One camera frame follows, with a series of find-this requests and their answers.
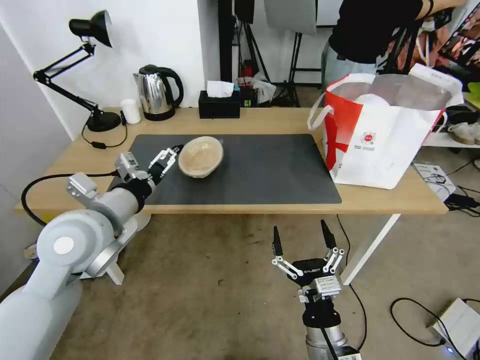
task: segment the desk lamp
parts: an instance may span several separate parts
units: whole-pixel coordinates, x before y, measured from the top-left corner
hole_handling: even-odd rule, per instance
[[[114,112],[104,112],[100,110],[97,103],[72,94],[57,84],[54,84],[52,79],[94,55],[95,44],[90,42],[90,38],[93,37],[100,43],[111,48],[111,25],[112,23],[110,21],[110,16],[106,10],[97,12],[90,20],[70,20],[68,23],[70,31],[74,35],[80,37],[80,39],[83,41],[83,44],[77,50],[65,55],[60,60],[55,61],[53,64],[33,73],[33,78],[39,83],[44,84],[50,89],[55,90],[57,93],[60,93],[70,100],[76,102],[80,106],[83,106],[85,109],[88,109],[90,111],[90,117],[88,118],[86,125],[90,131],[97,133],[111,130],[120,125],[120,116]],[[83,51],[86,52],[84,57],[66,66],[58,66],[68,58]]]

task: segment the white cup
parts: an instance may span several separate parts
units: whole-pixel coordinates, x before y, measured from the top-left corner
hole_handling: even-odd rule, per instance
[[[137,124],[142,119],[140,116],[137,102],[134,99],[125,99],[120,103],[126,122],[129,124]]]

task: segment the shoe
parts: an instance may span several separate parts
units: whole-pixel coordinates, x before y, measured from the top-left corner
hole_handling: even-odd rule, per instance
[[[480,122],[470,125],[470,134],[473,136],[475,144],[480,145]]]
[[[450,133],[451,138],[456,142],[475,145],[475,138],[472,134],[471,126],[467,122],[461,122],[450,126],[448,132]]]

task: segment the black tissue box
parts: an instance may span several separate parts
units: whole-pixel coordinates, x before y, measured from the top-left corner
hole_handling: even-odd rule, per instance
[[[232,92],[230,97],[209,97],[205,90],[198,98],[200,119],[228,119],[240,117],[240,91]]]

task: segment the red object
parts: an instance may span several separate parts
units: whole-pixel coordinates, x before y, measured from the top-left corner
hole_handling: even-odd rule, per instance
[[[326,167],[328,171],[330,171],[337,162],[336,149],[344,153],[347,152],[363,106],[329,91],[325,94],[325,104],[329,104],[335,109],[335,118],[337,118],[337,121],[335,121],[330,113],[325,117],[325,130],[327,135]]]
[[[244,66],[242,66],[242,68],[240,70],[240,77],[253,78],[254,77],[254,70],[252,69],[252,67],[250,65],[244,65]]]

